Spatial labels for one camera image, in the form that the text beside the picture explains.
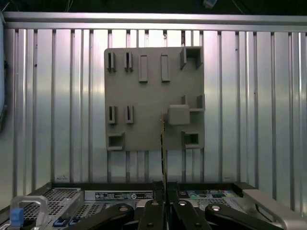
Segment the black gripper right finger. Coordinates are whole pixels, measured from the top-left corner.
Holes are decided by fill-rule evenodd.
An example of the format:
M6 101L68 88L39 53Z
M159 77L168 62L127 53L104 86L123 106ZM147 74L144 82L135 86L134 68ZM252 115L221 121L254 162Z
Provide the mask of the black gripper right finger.
M282 230L243 194L247 183L168 182L172 230Z

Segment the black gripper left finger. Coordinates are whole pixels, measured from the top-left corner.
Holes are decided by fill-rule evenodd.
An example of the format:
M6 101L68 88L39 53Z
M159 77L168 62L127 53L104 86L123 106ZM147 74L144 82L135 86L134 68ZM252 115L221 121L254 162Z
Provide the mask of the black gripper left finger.
M72 230L164 230L165 203L162 181L153 183L153 198L146 199L144 206L139 202L136 208L118 203L100 212L81 219Z

